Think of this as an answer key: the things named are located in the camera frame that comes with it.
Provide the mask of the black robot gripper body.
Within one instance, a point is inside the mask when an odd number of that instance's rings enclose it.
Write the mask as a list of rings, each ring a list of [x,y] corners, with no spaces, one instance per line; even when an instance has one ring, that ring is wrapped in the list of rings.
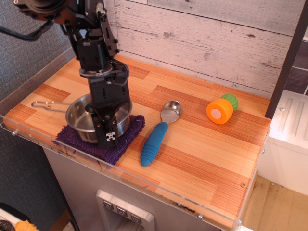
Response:
[[[128,77],[88,78],[91,116],[103,121],[116,118],[119,108],[130,102]]]

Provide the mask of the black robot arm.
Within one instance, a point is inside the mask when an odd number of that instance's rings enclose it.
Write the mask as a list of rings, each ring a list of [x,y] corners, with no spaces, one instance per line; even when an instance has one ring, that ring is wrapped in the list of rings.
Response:
[[[118,40],[109,26],[102,0],[16,0],[15,6],[33,19],[57,23],[69,37],[88,80],[91,101],[86,111],[101,147],[118,143],[116,112],[130,102],[126,64],[117,61]]]

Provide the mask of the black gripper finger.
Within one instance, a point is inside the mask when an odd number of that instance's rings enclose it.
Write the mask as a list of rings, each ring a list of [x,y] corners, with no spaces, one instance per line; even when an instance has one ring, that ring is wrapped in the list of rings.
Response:
[[[114,147],[118,144],[116,118],[103,121],[98,115],[92,116],[98,146],[101,148]]]

